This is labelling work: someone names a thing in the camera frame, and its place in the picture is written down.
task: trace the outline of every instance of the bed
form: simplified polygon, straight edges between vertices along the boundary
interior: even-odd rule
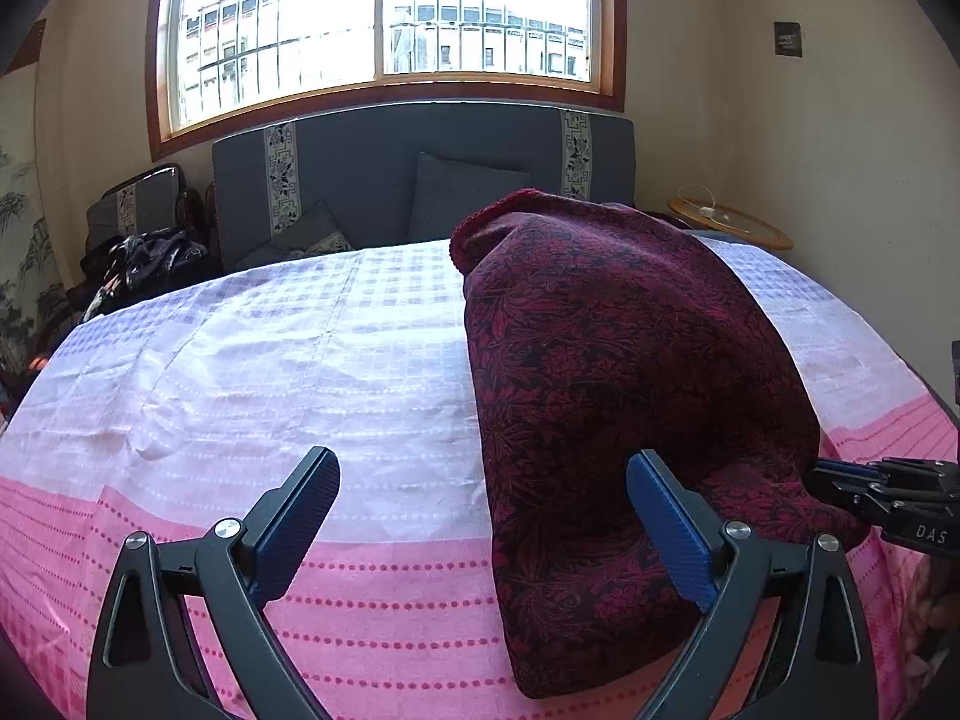
[[[784,337],[822,454],[956,457],[952,420],[856,313],[755,247],[704,245]],[[123,538],[193,538],[243,514],[313,445],[337,453],[341,493],[266,613],[334,717],[634,716],[669,657],[544,701],[512,683],[463,309],[446,243],[429,242],[240,272],[71,334],[0,437],[0,624],[63,717],[85,717]],[[874,533],[848,557],[890,718],[917,556]],[[248,716],[203,603],[189,607],[224,706]],[[718,717],[742,702],[772,617],[757,619]]]

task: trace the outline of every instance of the dark red floral cloth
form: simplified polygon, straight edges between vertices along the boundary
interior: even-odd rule
[[[862,541],[800,481],[820,431],[784,342],[698,240],[625,206],[523,190],[465,221],[450,255],[466,276],[493,574],[525,695],[621,677],[697,620],[627,498],[638,450],[762,536]]]

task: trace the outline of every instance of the gray sofa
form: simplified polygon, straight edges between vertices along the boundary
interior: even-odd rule
[[[319,114],[214,143],[224,269],[241,268],[320,201],[353,248],[405,244],[421,154],[520,172],[536,189],[594,202],[630,204],[634,196],[628,119],[515,103],[397,103]],[[439,237],[452,233],[445,226]]]

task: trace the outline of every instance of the beige wall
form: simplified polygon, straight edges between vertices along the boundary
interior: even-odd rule
[[[805,56],[774,55],[774,20]],[[914,0],[727,0],[723,196],[952,402],[960,68]]]
[[[661,205],[716,174],[721,87],[713,72],[722,0],[629,0],[627,114],[637,123],[637,197]],[[151,165],[144,95],[147,0],[54,0],[37,81],[40,185],[67,281],[82,278],[85,212]],[[174,154],[191,186],[210,145]]]

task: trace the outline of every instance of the metal screw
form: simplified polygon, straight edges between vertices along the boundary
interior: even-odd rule
[[[726,531],[727,536],[735,538],[737,541],[744,541],[745,538],[750,538],[752,533],[750,526],[746,522],[740,522],[738,519],[728,522]]]
[[[139,549],[147,543],[147,533],[143,531],[133,531],[133,533],[124,539],[123,543],[127,549]]]
[[[240,533],[240,522],[235,519],[222,519],[213,526],[213,532],[220,538],[233,538]]]
[[[840,542],[837,541],[836,536],[831,536],[829,533],[820,533],[817,536],[817,543],[821,549],[827,550],[827,552],[836,552],[840,549]]]

